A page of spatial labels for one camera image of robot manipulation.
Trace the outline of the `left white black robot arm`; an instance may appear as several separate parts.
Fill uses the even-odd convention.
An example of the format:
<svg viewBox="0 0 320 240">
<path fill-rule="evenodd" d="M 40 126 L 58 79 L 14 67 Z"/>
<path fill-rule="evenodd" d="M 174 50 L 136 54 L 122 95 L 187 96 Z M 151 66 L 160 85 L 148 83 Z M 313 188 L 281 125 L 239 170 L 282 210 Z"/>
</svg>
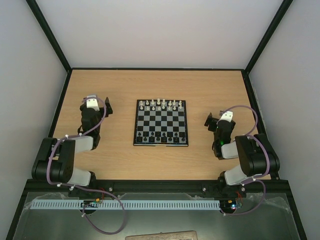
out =
<svg viewBox="0 0 320 240">
<path fill-rule="evenodd" d="M 101 124 L 113 114 L 113 109 L 108 97 L 101 100 L 97 95 L 84 98 L 79 109 L 81 124 L 76 135 L 42 140 L 31 169 L 34 180 L 73 190 L 76 186 L 88 187 L 96 179 L 94 172 L 75 167 L 75 155 L 98 147 Z"/>
</svg>

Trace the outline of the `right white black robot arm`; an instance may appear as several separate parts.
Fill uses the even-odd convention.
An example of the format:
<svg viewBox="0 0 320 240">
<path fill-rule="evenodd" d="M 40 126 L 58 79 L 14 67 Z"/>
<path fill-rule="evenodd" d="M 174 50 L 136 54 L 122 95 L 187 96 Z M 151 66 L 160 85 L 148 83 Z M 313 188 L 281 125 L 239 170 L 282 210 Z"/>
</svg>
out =
<svg viewBox="0 0 320 240">
<path fill-rule="evenodd" d="M 239 160 L 239 165 L 222 172 L 217 179 L 217 190 L 222 195 L 229 196 L 241 186 L 280 170 L 280 160 L 265 134 L 238 135 L 231 140 L 236 125 L 233 112 L 227 111 L 219 119 L 210 113 L 204 125 L 213 132 L 212 150 L 215 157 L 219 160 Z"/>
</svg>

